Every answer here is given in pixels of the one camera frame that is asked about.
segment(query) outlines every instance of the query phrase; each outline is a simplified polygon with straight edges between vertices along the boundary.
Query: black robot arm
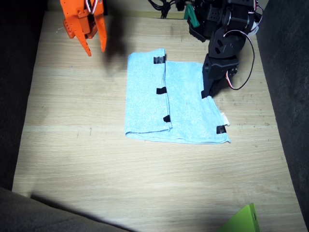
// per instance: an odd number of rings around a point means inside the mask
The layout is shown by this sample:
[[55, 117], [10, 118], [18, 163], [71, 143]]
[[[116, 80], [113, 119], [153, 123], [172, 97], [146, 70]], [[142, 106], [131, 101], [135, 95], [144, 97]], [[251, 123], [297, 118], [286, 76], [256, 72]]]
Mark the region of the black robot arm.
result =
[[255, 0], [195, 0], [194, 6], [194, 13], [187, 14], [190, 34], [202, 42], [210, 40], [203, 65], [201, 96], [205, 98], [217, 92], [218, 83], [226, 73], [228, 77], [236, 74], [239, 64], [236, 54], [245, 45], [244, 33], [252, 31], [255, 18], [260, 15], [255, 12]]

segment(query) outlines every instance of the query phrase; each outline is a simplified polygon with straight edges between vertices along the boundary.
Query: wooden surface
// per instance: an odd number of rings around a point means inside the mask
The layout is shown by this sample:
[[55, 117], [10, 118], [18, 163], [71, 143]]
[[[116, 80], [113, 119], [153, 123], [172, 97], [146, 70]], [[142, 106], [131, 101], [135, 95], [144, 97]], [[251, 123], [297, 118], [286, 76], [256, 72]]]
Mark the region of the wooden surface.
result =
[[[162, 5], [160, 0], [153, 0], [156, 4]], [[259, 0], [262, 7], [266, 7], [268, 0]], [[160, 18], [161, 12], [155, 10], [148, 0], [107, 0], [109, 15], [121, 14], [133, 17]], [[48, 0], [48, 11], [62, 11], [60, 0]], [[178, 11], [175, 4], [171, 5], [171, 9], [167, 18], [182, 19], [184, 11]]]
[[[127, 56], [163, 47], [169, 60], [203, 62], [208, 42], [184, 20], [108, 17], [107, 28], [107, 51], [96, 35], [88, 57], [62, 13], [45, 14], [14, 192], [139, 232], [214, 232], [252, 202], [262, 231], [306, 231], [256, 38], [249, 83], [215, 97], [232, 142], [153, 143], [124, 135]], [[246, 44], [239, 79], [251, 59]]]

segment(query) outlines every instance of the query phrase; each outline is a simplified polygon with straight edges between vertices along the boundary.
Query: black cable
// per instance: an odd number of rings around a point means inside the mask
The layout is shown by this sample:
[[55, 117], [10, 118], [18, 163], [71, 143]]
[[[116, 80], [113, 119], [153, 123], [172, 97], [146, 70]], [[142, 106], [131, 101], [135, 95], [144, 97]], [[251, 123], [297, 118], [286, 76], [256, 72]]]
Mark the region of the black cable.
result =
[[158, 4], [155, 4], [152, 0], [148, 1], [153, 6], [153, 8], [155, 8], [157, 11], [161, 11], [161, 18], [166, 18], [169, 13], [170, 6], [175, 3], [175, 0], [171, 0], [170, 2], [167, 2], [166, 0], [161, 0], [163, 2], [163, 5], [160, 6]]
[[164, 4], [166, 4], [166, 0], [161, 0], [163, 2], [163, 6], [159, 6], [158, 4], [155, 4], [152, 0], [148, 0], [148, 1], [157, 11], [161, 11]]
[[[249, 76], [248, 76], [247, 80], [246, 80], [245, 83], [243, 83], [243, 85], [242, 85], [241, 87], [239, 87], [239, 88], [234, 88], [233, 86], [230, 86], [231, 89], [233, 89], [233, 90], [240, 90], [240, 89], [242, 89], [242, 88], [247, 84], [247, 82], [248, 82], [249, 79], [250, 79], [250, 76], [251, 76], [251, 73], [252, 73], [252, 70], [253, 70], [254, 60], [255, 60], [255, 52], [254, 52], [253, 44], [252, 44], [252, 41], [251, 41], [250, 37], [249, 37], [245, 32], [243, 32], [243, 31], [241, 31], [241, 30], [230, 30], [230, 31], [228, 31], [227, 33], [225, 33], [223, 37], [225, 37], [227, 34], [229, 34], [229, 33], [231, 33], [231, 32], [239, 32], [239, 33], [245, 35], [245, 36], [246, 36], [246, 39], [249, 40], [250, 45], [251, 45], [251, 47], [252, 47], [252, 51], [253, 51], [252, 66], [251, 66], [251, 70], [250, 70], [250, 73], [249, 73]], [[229, 81], [229, 78], [228, 78], [228, 71], [226, 72], [226, 78], [227, 78], [227, 80]]]

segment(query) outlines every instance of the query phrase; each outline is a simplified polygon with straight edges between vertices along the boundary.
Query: green plastic piece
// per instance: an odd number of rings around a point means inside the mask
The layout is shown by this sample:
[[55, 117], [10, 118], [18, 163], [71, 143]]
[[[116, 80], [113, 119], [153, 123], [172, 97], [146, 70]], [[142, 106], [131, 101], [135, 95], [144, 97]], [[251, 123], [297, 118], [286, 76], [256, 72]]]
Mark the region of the green plastic piece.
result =
[[191, 4], [188, 4], [186, 6], [183, 19], [187, 20], [188, 17], [190, 18], [190, 22], [194, 28], [199, 27], [199, 22], [197, 20], [193, 6]]
[[260, 232], [254, 204], [248, 204], [236, 213], [217, 232]]

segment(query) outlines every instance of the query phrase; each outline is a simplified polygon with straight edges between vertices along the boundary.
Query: folded towel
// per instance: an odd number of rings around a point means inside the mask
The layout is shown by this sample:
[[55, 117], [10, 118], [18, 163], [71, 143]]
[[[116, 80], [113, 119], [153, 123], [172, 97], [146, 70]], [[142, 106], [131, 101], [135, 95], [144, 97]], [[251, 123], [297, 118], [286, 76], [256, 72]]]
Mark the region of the folded towel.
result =
[[230, 142], [211, 97], [201, 98], [201, 63], [165, 61], [165, 50], [128, 58], [125, 134], [187, 144]]

